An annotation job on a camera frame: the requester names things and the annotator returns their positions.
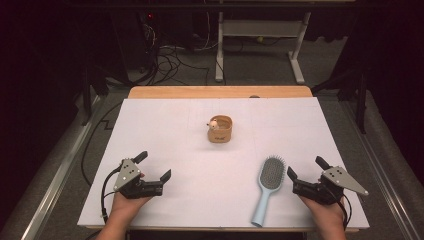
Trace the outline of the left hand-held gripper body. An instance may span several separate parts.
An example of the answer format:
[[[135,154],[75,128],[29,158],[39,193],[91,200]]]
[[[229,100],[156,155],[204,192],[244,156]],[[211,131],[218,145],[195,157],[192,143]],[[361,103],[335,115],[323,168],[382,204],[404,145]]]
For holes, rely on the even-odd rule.
[[[136,164],[130,159],[124,159],[114,184],[114,191],[120,192],[127,199],[139,199],[161,196],[163,185],[162,181],[143,180]]]

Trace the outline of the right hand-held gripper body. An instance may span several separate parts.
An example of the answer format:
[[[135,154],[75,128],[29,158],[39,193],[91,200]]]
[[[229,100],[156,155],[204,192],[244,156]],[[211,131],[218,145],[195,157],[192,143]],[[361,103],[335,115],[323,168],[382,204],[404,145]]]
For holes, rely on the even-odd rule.
[[[309,183],[297,178],[293,182],[294,194],[306,197],[322,205],[331,205],[341,200],[344,190],[368,196],[369,191],[359,184],[342,167],[331,167],[324,170],[317,183]]]

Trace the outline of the light blue hairbrush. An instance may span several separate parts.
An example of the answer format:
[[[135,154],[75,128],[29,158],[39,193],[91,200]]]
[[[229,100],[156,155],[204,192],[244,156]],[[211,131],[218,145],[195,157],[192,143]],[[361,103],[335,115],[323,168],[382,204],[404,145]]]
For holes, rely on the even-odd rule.
[[[277,155],[269,156],[262,164],[258,177],[261,196],[256,205],[251,223],[256,227],[262,227],[267,211],[270,196],[277,192],[284,180],[286,165],[284,160]]]

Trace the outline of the person's left hand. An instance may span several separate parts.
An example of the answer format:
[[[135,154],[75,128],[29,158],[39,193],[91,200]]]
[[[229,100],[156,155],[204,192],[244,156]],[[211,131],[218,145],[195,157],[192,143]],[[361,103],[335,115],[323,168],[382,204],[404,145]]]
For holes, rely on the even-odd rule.
[[[151,200],[151,197],[127,199],[120,192],[114,195],[110,217],[114,219],[132,220],[139,210]]]

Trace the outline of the person's right hand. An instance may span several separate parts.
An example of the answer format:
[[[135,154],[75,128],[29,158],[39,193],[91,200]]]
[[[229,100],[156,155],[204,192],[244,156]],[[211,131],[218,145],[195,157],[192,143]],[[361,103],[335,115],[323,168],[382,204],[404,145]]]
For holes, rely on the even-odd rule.
[[[321,205],[303,196],[300,196],[300,200],[310,210],[312,218],[318,228],[327,229],[330,227],[343,226],[344,215],[338,204]]]

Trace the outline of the small wooden cup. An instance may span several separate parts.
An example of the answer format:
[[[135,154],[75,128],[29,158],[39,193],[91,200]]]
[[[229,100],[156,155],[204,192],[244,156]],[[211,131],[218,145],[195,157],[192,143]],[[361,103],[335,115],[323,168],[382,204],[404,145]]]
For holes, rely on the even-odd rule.
[[[229,116],[226,115],[216,115],[213,116],[211,120],[216,119],[219,124],[218,130],[208,129],[207,137],[208,140],[212,143],[227,143],[231,140],[233,121]]]

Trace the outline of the black stand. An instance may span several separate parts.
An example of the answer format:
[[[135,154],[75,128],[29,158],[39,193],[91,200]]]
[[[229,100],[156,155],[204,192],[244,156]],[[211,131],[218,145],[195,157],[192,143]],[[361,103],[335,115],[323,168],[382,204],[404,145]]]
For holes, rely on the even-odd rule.
[[[98,65],[86,64],[82,69],[83,126],[88,124],[92,116],[91,90],[98,96],[107,96],[109,93],[103,69]]]
[[[338,88],[340,101],[356,100],[355,123],[362,134],[365,130],[365,110],[367,92],[367,71],[363,67],[353,67],[311,88],[313,95],[324,89]]]

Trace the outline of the black computer case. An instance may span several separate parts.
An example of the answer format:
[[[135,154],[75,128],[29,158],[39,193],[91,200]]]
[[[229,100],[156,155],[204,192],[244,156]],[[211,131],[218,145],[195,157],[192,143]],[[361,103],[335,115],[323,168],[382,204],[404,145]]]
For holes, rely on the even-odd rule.
[[[153,66],[153,32],[145,14],[138,11],[111,13],[124,64],[128,70],[146,70]]]

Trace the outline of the aluminium floor rail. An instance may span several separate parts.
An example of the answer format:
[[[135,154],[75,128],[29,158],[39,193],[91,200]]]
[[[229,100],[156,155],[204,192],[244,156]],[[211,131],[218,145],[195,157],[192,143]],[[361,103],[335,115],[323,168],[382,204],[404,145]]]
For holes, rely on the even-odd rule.
[[[83,110],[77,114],[41,166],[25,196],[25,202],[31,203],[33,207],[29,211],[29,223],[18,240],[51,240],[56,235],[62,236],[67,225],[76,224],[86,187],[82,180],[77,179],[77,186],[83,190],[72,197],[68,181],[73,181],[74,169],[81,159],[82,148],[104,102],[104,97],[95,96],[89,104],[92,115],[86,118]]]
[[[353,103],[341,102],[366,154],[401,240],[424,240],[424,187],[407,164],[373,102],[365,110],[365,132],[355,120]]]

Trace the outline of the white metal stand frame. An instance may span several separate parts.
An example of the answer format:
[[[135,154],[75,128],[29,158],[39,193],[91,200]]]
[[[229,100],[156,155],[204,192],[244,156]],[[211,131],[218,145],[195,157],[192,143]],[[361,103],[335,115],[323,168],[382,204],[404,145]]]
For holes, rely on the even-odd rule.
[[[227,37],[271,37],[271,38],[295,38],[296,45],[287,53],[288,60],[295,80],[299,85],[305,83],[305,79],[298,62],[298,55],[306,34],[311,13],[304,14],[298,21],[272,21],[272,20],[225,20],[222,12],[218,16],[218,42],[215,65],[215,80],[224,80],[224,52],[223,39]]]

